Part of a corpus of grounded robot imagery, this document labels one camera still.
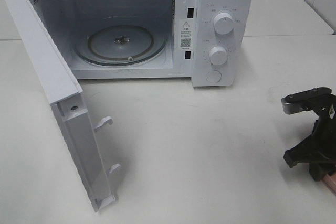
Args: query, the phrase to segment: power level knob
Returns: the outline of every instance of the power level knob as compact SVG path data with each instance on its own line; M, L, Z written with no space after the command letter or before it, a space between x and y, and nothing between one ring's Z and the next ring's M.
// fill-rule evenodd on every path
M214 17L214 29L220 35L228 34L232 31L235 18L229 11L224 11Z
M212 65L223 65L227 61L227 51L224 47L213 47L209 52L209 58Z

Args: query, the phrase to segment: screw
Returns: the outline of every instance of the screw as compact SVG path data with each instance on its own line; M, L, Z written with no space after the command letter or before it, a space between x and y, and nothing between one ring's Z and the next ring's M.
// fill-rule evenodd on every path
M72 112L75 112L76 110L78 110L78 106L73 106L70 110L71 110Z

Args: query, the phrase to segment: table surface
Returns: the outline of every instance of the table surface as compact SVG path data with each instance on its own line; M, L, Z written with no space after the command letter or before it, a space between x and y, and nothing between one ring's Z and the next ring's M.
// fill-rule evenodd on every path
M336 90L336 37L245 37L232 87L189 79L80 81L119 202L94 213L21 41L0 41L0 223L332 223L336 197L282 155L313 112L281 98Z
M0 0L0 40L20 39ZM245 36L328 35L333 30L304 0L252 0Z

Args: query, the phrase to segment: microwave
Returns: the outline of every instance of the microwave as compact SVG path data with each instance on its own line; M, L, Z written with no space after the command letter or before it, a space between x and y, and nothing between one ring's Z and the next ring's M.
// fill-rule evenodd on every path
M251 0L5 0L95 211L117 200L77 79L233 83Z

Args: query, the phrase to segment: microwave door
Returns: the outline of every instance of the microwave door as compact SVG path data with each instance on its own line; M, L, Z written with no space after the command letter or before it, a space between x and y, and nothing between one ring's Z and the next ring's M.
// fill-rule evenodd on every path
M82 88L29 0L5 0L95 211L116 200L119 164L104 167Z

